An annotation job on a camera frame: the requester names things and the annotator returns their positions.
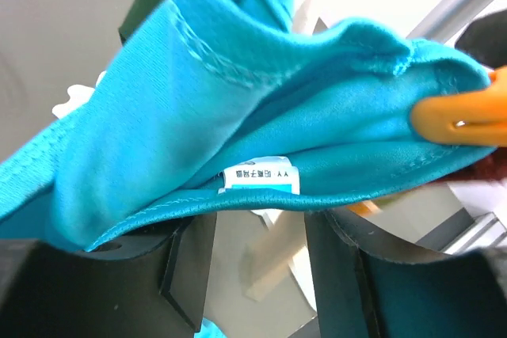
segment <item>clothing label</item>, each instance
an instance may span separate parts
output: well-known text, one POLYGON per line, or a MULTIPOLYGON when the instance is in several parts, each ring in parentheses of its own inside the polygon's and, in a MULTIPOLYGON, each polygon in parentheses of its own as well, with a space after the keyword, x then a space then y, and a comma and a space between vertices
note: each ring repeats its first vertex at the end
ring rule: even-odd
POLYGON ((223 171, 224 189, 267 188, 299 194, 299 171, 288 158, 253 158, 223 171))

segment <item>metal pole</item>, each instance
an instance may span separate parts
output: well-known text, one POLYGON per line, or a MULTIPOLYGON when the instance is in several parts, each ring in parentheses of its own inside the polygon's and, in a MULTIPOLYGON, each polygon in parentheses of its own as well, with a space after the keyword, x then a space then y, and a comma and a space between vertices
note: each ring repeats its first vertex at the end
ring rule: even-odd
POLYGON ((409 33, 409 39, 424 37, 444 43, 488 6, 493 0, 442 0, 409 33))

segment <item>orange clothespin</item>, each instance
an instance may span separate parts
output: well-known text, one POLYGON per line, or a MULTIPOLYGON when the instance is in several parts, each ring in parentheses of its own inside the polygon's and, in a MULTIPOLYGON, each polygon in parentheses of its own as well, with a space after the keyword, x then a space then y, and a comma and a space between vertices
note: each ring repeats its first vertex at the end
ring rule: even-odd
POLYGON ((507 66, 490 79, 484 90, 418 102, 410 116, 417 133, 440 144, 507 146, 507 66))

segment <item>gray floor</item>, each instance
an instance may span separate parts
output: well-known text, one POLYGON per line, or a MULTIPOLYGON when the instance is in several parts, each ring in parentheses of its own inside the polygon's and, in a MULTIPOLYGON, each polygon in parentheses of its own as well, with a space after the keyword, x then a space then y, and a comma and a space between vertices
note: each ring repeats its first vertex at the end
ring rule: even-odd
MULTIPOLYGON (((94 85, 120 48, 132 0, 0 0, 0 162, 49 125, 70 85, 94 85)), ((219 213, 206 315, 229 338, 285 338, 314 313, 293 278, 263 302, 244 298, 243 249, 265 228, 247 211, 219 213)))

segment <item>orange clip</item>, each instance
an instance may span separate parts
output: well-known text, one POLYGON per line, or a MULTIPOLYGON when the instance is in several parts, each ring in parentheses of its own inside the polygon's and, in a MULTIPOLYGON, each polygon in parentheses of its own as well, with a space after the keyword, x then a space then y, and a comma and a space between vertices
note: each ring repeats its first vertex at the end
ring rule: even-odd
POLYGON ((417 133, 440 144, 507 146, 507 66, 490 79, 484 90, 418 102, 410 115, 417 133))

